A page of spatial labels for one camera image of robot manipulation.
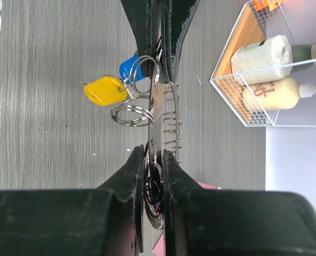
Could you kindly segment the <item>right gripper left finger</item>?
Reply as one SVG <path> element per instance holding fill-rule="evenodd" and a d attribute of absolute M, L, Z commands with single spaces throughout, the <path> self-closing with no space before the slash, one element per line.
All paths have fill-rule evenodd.
<path fill-rule="evenodd" d="M 0 255 L 139 255 L 144 147 L 92 189 L 0 190 Z"/>

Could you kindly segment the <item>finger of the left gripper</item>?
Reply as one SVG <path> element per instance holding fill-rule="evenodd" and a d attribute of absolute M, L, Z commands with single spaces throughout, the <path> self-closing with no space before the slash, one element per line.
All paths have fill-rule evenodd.
<path fill-rule="evenodd" d="M 199 3 L 199 0 L 163 1 L 161 62 L 168 83 L 175 83 L 177 80 L 183 42 Z"/>
<path fill-rule="evenodd" d="M 155 77 L 155 59 L 162 12 L 162 1 L 158 0 L 121 0 L 134 34 L 140 57 L 151 58 L 141 63 L 144 77 Z"/>

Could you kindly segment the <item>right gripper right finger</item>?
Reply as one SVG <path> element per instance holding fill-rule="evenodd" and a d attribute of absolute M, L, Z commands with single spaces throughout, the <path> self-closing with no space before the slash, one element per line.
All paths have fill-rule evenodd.
<path fill-rule="evenodd" d="M 166 255 L 316 255 L 316 212 L 302 195 L 205 189 L 163 153 Z"/>

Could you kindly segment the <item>yellow tagged key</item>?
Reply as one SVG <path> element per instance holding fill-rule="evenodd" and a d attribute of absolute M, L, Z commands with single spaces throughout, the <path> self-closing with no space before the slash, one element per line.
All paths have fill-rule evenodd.
<path fill-rule="evenodd" d="M 123 102 L 133 97 L 126 84 L 121 78 L 104 75 L 93 82 L 83 82 L 84 93 L 87 98 L 99 106 L 108 106 Z"/>

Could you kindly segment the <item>blue tagged key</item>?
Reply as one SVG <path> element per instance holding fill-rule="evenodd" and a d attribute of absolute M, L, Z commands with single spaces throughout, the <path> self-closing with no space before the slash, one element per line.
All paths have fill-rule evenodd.
<path fill-rule="evenodd" d="M 129 84 L 130 82 L 134 81 L 134 72 L 136 72 L 136 81 L 140 81 L 144 79 L 144 76 L 141 72 L 141 67 L 139 66 L 139 54 L 133 55 L 130 59 L 122 62 L 119 66 L 119 74 L 121 79 L 126 83 Z"/>

